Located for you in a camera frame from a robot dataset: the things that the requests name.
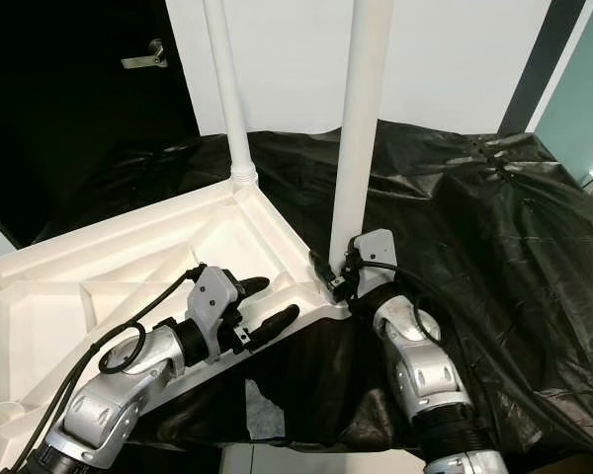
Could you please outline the wide grey tape piece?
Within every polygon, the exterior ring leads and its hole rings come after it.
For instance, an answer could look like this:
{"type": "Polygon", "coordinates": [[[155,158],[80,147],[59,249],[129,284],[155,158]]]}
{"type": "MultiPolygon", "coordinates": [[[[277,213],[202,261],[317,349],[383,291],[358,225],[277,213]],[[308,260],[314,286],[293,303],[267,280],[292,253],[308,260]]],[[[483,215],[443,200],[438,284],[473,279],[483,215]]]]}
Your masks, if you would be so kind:
{"type": "Polygon", "coordinates": [[[266,398],[252,379],[245,380],[245,425],[252,441],[285,436],[285,415],[282,408],[266,398]]]}

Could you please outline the black plastic cover sheet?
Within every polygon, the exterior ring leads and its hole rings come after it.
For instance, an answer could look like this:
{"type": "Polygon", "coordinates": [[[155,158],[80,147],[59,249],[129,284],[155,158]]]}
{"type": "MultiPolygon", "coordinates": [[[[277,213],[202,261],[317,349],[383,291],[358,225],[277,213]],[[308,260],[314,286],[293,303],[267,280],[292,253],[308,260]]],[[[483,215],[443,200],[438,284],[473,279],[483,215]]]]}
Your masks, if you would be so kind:
{"type": "MultiPolygon", "coordinates": [[[[383,121],[365,229],[432,287],[424,310],[477,422],[515,469],[593,454],[593,197],[532,134],[459,134],[383,121]]],[[[260,442],[306,452],[415,448],[368,321],[323,319],[143,416],[138,445],[260,442]],[[252,441],[245,380],[282,408],[252,441]]]]}

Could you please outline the black door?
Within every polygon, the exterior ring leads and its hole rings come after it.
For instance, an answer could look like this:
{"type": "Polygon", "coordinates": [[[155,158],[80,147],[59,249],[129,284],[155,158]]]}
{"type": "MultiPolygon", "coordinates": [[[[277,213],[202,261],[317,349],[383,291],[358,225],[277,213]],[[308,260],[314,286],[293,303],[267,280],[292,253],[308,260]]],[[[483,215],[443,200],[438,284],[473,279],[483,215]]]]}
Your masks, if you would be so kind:
{"type": "Polygon", "coordinates": [[[167,0],[0,0],[0,230],[34,244],[124,143],[199,131],[167,0]],[[124,69],[164,41],[167,68],[124,69]]]}

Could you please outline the teal glass panel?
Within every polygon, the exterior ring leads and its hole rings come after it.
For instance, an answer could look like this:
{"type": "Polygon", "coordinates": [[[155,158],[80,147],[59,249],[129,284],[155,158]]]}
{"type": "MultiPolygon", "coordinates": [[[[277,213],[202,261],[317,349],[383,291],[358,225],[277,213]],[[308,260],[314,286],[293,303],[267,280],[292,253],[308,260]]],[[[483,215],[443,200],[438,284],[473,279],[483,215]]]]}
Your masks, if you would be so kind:
{"type": "Polygon", "coordinates": [[[536,133],[582,185],[593,173],[593,26],[585,29],[536,133]]]}

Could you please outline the black wall column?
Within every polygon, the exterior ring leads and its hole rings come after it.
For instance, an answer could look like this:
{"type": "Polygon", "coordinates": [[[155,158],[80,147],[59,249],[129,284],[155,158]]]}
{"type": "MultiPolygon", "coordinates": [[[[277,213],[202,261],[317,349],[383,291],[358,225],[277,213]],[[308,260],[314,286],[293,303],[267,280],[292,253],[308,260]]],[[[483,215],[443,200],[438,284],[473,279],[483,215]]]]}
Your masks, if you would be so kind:
{"type": "Polygon", "coordinates": [[[587,0],[550,0],[530,57],[499,123],[499,132],[526,132],[532,118],[541,111],[545,90],[586,3],[587,0]]]}

